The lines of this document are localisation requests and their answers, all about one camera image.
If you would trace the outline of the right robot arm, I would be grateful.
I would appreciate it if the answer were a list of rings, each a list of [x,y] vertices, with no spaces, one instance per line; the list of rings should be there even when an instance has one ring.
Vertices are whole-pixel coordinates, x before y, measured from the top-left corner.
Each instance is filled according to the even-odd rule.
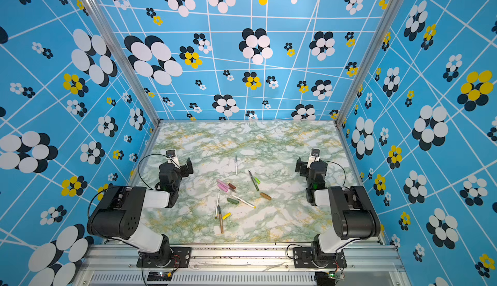
[[[308,203],[329,208],[332,227],[315,236],[311,245],[313,265],[346,267],[342,251],[350,243],[377,237],[381,223],[364,186],[326,186],[327,163],[317,156],[297,159],[295,172],[305,177]]]

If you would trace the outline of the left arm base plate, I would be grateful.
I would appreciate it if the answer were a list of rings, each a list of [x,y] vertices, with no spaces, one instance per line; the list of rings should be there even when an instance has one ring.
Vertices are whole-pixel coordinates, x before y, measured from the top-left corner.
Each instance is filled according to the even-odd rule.
[[[191,258],[190,247],[166,247],[165,250],[156,253],[138,253],[138,268],[187,268]]]

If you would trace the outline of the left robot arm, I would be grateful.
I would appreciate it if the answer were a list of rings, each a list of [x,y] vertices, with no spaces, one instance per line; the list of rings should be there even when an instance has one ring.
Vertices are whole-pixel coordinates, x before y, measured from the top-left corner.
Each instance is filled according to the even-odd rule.
[[[93,212],[88,213],[87,231],[104,239],[121,240],[138,250],[137,266],[143,268],[186,268],[191,248],[172,248],[169,238],[141,222],[145,208],[173,208],[183,178],[194,173],[190,159],[179,165],[177,157],[159,166],[159,183],[148,187],[112,186]]]

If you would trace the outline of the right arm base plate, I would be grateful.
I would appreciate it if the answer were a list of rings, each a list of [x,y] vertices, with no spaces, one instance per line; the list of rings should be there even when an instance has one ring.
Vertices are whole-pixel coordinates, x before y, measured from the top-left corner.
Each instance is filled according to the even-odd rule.
[[[292,259],[296,269],[345,269],[347,267],[344,252],[326,254],[318,248],[294,247]]]

